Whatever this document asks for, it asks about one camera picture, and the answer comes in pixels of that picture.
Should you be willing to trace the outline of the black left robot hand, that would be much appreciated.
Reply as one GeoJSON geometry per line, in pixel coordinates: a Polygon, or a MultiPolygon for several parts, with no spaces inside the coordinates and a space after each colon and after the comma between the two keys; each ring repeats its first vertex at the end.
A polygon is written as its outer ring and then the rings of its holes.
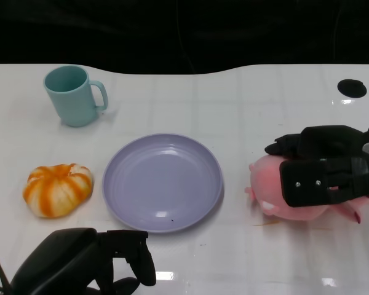
{"type": "Polygon", "coordinates": [[[137,230],[52,232],[15,273],[8,294],[133,294],[154,286],[156,271],[137,230]]]}

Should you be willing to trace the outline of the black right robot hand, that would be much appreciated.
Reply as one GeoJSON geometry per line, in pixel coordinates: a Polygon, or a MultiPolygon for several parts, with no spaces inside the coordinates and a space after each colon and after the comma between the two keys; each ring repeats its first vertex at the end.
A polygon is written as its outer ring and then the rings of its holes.
{"type": "Polygon", "coordinates": [[[309,207],[369,197],[367,143],[369,130],[322,125],[281,136],[264,150],[285,159],[279,171],[287,205],[309,207]]]}

